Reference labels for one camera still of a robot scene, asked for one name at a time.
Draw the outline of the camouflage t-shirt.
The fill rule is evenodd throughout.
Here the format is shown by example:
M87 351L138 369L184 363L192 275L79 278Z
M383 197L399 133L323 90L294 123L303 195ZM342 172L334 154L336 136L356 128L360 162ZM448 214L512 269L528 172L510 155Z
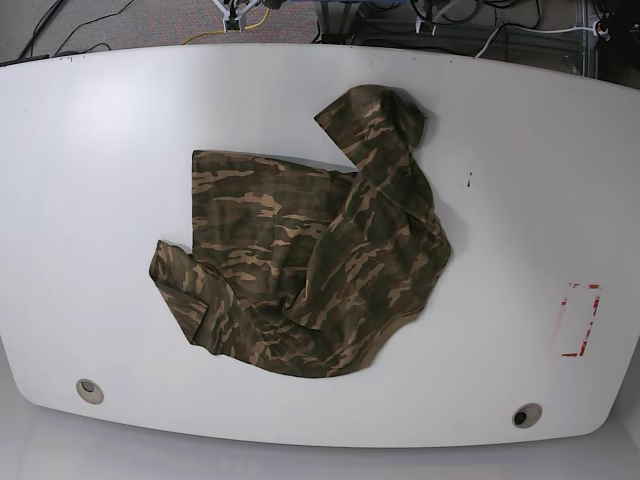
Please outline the camouflage t-shirt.
M329 378L367 368L419 316L452 248L414 159L416 103L359 85L315 120L352 171L195 151L192 246L159 242L149 274L190 344Z

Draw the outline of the red tape rectangle marking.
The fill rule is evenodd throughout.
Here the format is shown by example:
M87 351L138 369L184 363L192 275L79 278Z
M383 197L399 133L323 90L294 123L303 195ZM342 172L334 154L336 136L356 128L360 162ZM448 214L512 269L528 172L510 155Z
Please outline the red tape rectangle marking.
M587 348L597 317L601 286L570 283L564 294L553 342L554 354L561 358L580 358Z

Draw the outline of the aluminium frame rail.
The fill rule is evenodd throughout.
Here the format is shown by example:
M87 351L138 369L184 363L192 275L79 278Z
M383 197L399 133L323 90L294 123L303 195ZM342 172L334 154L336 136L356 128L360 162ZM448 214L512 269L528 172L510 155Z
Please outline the aluminium frame rail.
M594 1L578 0L577 20L578 25L585 27L581 34L582 43L582 66L580 67L583 77L591 79L599 78L599 37L595 33L597 23L600 21L600 11L595 6Z

